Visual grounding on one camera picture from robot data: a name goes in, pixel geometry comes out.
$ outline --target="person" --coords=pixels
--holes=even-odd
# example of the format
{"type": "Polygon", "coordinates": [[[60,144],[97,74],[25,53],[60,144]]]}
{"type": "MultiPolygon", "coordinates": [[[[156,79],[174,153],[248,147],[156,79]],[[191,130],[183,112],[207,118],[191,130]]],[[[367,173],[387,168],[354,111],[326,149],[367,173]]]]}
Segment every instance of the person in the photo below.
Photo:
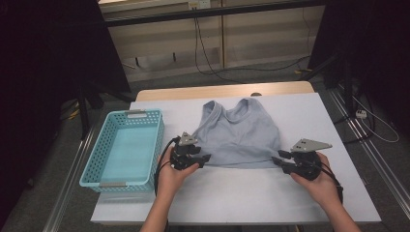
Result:
{"type": "MultiPolygon", "coordinates": [[[[172,168],[169,163],[172,149],[172,147],[168,148],[162,160],[161,165],[164,164],[164,167],[160,173],[157,198],[154,200],[150,213],[142,225],[140,230],[142,232],[162,232],[164,230],[169,208],[175,194],[184,183],[184,180],[199,167],[198,164],[195,164],[181,171],[172,168]]],[[[317,154],[320,160],[330,167],[328,158],[321,153],[317,154]]],[[[340,203],[336,185],[331,177],[324,172],[321,172],[313,181],[309,181],[296,173],[291,173],[290,176],[296,183],[304,187],[310,197],[325,211],[335,232],[361,231],[340,203]]]]}

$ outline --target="gray tank top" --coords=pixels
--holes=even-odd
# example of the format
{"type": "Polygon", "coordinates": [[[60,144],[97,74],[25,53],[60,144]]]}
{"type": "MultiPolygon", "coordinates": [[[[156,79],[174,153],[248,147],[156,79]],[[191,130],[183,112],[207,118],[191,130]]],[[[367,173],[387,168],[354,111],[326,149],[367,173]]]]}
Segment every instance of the gray tank top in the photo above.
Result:
{"type": "Polygon", "coordinates": [[[211,154],[206,165],[235,168],[277,167],[271,156],[280,149],[278,127],[262,104],[253,98],[242,99],[226,110],[216,101],[203,105],[198,129],[201,152],[211,154]]]}

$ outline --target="gray carpet floor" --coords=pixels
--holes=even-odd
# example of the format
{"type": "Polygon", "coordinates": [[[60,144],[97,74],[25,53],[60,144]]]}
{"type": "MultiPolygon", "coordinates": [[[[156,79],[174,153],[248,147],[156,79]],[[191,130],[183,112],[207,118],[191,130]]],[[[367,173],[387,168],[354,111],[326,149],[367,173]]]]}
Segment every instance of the gray carpet floor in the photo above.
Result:
{"type": "MultiPolygon", "coordinates": [[[[276,69],[292,62],[279,62],[274,64],[254,65],[247,68],[253,69],[276,69]]],[[[300,66],[305,67],[307,61],[301,62],[300,66]]],[[[293,71],[298,69],[292,66],[276,72],[262,72],[256,70],[241,70],[221,72],[220,76],[226,79],[234,79],[244,83],[262,83],[262,82],[280,82],[297,80],[299,76],[293,71]]],[[[341,117],[334,102],[330,98],[329,90],[323,84],[320,76],[315,77],[312,81],[315,92],[319,93],[324,102],[329,115],[336,121],[341,117]]],[[[201,73],[184,74],[170,76],[155,80],[144,80],[131,83],[132,93],[128,94],[135,97],[143,89],[175,88],[189,86],[209,86],[221,84],[237,84],[229,80],[222,80],[214,75],[204,75],[201,73]]],[[[117,101],[110,96],[102,95],[105,102],[103,109],[89,109],[92,124],[96,132],[101,127],[105,115],[113,110],[128,109],[127,103],[117,101]]],[[[377,102],[373,102],[374,112],[382,119],[389,121],[383,110],[378,107],[377,102]]],[[[347,124],[340,123],[336,125],[342,140],[354,138],[347,124]]],[[[392,136],[392,133],[380,122],[377,122],[376,131],[384,137],[392,136]]],[[[44,160],[42,168],[37,173],[34,180],[34,186],[25,190],[14,210],[11,212],[8,221],[3,227],[3,232],[9,231],[43,231],[47,219],[51,213],[54,203],[64,181],[69,173],[74,156],[80,145],[81,122],[79,117],[72,120],[63,120],[55,141],[44,160]]],[[[410,139],[404,134],[400,134],[400,140],[397,143],[386,143],[377,137],[372,137],[371,141],[383,155],[388,165],[392,168],[398,179],[403,185],[410,189],[410,139]]],[[[359,143],[346,145],[346,149],[355,163],[359,174],[368,181],[366,189],[373,200],[374,205],[382,223],[360,225],[363,231],[408,231],[410,220],[403,213],[394,196],[388,189],[384,180],[378,173],[377,169],[371,163],[370,159],[364,152],[359,143]]],[[[90,222],[94,206],[97,202],[98,195],[89,192],[87,188],[81,188],[74,185],[73,194],[70,203],[67,205],[64,216],[61,220],[58,231],[138,231],[139,226],[104,226],[90,222]]],[[[304,225],[305,231],[332,231],[329,224],[311,224],[304,225]]],[[[171,231],[295,231],[294,226],[185,226],[171,227],[171,231]]]]}

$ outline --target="white tabletop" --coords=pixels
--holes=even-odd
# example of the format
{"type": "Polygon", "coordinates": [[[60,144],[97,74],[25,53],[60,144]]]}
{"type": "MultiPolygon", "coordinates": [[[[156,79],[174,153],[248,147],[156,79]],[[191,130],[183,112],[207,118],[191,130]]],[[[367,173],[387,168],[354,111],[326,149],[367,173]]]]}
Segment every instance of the white tabletop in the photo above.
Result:
{"type": "MultiPolygon", "coordinates": [[[[180,101],[138,101],[131,109],[160,108],[165,132],[163,147],[183,131],[198,127],[202,105],[216,100],[226,109],[241,98],[180,101]]],[[[289,151],[301,138],[331,143],[323,150],[344,187],[344,206],[357,222],[380,217],[347,154],[318,94],[257,97],[279,128],[281,149],[289,151]]],[[[154,193],[102,193],[91,218],[104,224],[141,223],[154,193]]],[[[193,173],[175,196],[169,212],[173,224],[292,224],[328,221],[308,193],[280,168],[207,167],[193,173]]]]}

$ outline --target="teal plastic basket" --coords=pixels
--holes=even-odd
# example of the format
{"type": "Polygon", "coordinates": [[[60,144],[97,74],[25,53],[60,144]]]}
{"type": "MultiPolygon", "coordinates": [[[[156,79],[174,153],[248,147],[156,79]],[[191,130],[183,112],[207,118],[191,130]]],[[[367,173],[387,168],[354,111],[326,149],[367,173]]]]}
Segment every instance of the teal plastic basket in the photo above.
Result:
{"type": "Polygon", "coordinates": [[[153,190],[163,128],[159,109],[110,112],[79,184],[96,192],[153,190]]]}

